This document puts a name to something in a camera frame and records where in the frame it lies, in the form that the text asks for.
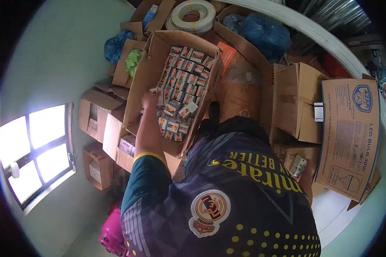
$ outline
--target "yellow sleeve trim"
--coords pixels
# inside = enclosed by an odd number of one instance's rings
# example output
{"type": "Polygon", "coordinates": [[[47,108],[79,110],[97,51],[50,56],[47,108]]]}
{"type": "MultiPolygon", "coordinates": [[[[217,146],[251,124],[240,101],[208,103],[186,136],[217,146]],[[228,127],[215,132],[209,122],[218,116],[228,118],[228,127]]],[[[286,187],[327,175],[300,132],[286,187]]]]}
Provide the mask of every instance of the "yellow sleeve trim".
{"type": "Polygon", "coordinates": [[[156,157],[157,159],[159,159],[160,161],[162,161],[162,162],[165,164],[165,166],[167,167],[166,161],[163,160],[162,157],[160,157],[158,154],[155,154],[154,152],[142,152],[141,154],[139,154],[138,156],[136,156],[136,157],[134,158],[133,163],[136,162],[136,160],[139,159],[140,157],[143,157],[143,156],[146,156],[146,155],[150,155],[150,156],[156,157]]]}

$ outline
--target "window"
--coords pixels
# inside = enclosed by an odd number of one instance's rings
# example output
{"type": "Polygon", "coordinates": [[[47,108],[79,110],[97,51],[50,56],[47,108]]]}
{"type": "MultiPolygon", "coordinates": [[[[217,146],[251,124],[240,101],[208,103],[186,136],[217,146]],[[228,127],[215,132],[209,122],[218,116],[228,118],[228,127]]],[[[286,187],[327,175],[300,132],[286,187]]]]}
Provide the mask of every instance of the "window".
{"type": "Polygon", "coordinates": [[[20,117],[0,127],[0,160],[9,188],[24,209],[53,182],[73,169],[69,104],[20,117]],[[16,162],[20,176],[11,176],[16,162]]]}

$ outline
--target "club crest badge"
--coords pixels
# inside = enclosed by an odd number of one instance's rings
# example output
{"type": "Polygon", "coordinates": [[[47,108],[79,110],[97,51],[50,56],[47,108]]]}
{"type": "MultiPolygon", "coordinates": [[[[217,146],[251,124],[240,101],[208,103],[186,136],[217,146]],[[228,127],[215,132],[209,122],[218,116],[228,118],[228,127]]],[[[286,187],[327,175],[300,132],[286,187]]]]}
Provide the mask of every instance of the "club crest badge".
{"type": "Polygon", "coordinates": [[[206,190],[196,196],[190,210],[190,230],[198,237],[212,236],[230,214],[230,199],[220,190],[206,190]]]}

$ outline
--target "window pane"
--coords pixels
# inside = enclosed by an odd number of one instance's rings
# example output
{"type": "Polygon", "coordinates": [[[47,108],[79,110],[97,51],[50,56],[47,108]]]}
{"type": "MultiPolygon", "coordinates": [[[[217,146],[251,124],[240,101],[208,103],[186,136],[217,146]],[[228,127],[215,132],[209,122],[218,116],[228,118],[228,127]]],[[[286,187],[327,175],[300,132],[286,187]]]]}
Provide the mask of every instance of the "window pane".
{"type": "Polygon", "coordinates": [[[37,149],[65,135],[65,106],[60,105],[29,115],[30,136],[37,149]]]}
{"type": "Polygon", "coordinates": [[[39,175],[33,161],[20,168],[18,178],[9,178],[9,183],[20,203],[23,203],[31,194],[41,187],[39,175]]]}
{"type": "Polygon", "coordinates": [[[66,144],[56,146],[39,155],[37,157],[37,164],[44,182],[49,182],[57,174],[70,166],[66,144]]]}
{"type": "Polygon", "coordinates": [[[3,168],[30,152],[26,117],[20,117],[0,127],[0,159],[3,168]]]}

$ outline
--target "hand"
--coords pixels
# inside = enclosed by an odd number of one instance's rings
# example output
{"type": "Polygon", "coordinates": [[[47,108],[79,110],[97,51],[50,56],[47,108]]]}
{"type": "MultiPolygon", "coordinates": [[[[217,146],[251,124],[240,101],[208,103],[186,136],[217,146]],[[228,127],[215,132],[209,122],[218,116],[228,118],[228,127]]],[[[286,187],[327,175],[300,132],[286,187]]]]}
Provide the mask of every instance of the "hand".
{"type": "Polygon", "coordinates": [[[149,92],[144,93],[142,97],[142,105],[144,109],[154,107],[159,103],[159,95],[151,95],[149,92]]]}

